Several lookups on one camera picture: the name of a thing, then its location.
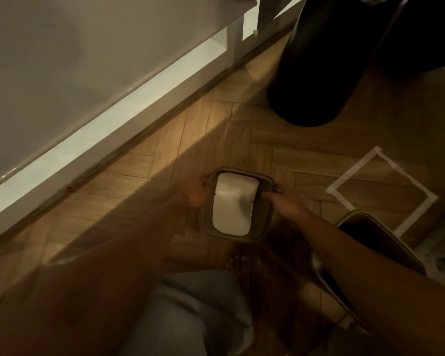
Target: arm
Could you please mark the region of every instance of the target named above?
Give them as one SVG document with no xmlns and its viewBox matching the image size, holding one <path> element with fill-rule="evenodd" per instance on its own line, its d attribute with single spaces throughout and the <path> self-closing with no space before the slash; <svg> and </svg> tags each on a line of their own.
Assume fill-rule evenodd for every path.
<svg viewBox="0 0 445 356">
<path fill-rule="evenodd" d="M 445 355 L 445 287 L 365 247 L 280 188 L 264 196 L 300 229 L 358 316 L 403 355 Z"/>
<path fill-rule="evenodd" d="M 106 355 L 118 347 L 142 312 L 186 211 L 208 196 L 206 174 L 179 190 L 148 221 L 70 263 L 19 309 L 0 316 L 0 355 Z"/>
</svg>

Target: bare foot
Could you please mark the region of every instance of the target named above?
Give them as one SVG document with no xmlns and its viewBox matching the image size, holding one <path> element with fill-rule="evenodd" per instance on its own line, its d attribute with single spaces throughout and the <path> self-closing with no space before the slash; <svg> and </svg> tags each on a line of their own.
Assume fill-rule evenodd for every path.
<svg viewBox="0 0 445 356">
<path fill-rule="evenodd" d="M 243 289 L 246 302 L 250 307 L 249 290 L 250 290 L 250 262 L 247 256 L 236 256 L 226 263 L 226 270 L 232 272 L 239 280 L 239 285 Z"/>
</svg>

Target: person's left hand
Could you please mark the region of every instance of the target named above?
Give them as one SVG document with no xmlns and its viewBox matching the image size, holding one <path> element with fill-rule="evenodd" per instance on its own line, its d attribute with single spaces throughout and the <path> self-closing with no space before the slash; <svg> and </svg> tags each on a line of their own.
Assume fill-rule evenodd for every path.
<svg viewBox="0 0 445 356">
<path fill-rule="evenodd" d="M 177 193 L 186 197 L 188 207 L 200 207 L 208 198 L 211 187 L 208 173 L 199 171 L 178 185 Z"/>
</svg>

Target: hand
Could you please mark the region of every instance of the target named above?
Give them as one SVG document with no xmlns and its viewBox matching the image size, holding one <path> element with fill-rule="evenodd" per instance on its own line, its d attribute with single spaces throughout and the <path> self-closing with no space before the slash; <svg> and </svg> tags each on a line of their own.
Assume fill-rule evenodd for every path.
<svg viewBox="0 0 445 356">
<path fill-rule="evenodd" d="M 190 208 L 200 207 L 210 191 L 208 173 L 204 171 L 191 175 L 177 187 L 177 195 L 184 196 Z"/>
<path fill-rule="evenodd" d="M 279 193 L 263 192 L 262 196 L 272 202 L 275 211 L 280 216 L 296 223 L 303 215 L 309 213 L 303 199 L 289 185 L 277 184 L 277 188 Z"/>
</svg>

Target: gray pants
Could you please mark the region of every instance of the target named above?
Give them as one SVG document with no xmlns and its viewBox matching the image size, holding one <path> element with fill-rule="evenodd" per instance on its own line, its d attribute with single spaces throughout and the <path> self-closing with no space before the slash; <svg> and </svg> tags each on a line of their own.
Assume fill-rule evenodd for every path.
<svg viewBox="0 0 445 356">
<path fill-rule="evenodd" d="M 156 285 L 119 355 L 232 356 L 252 341 L 252 316 L 236 277 L 188 272 Z"/>
</svg>

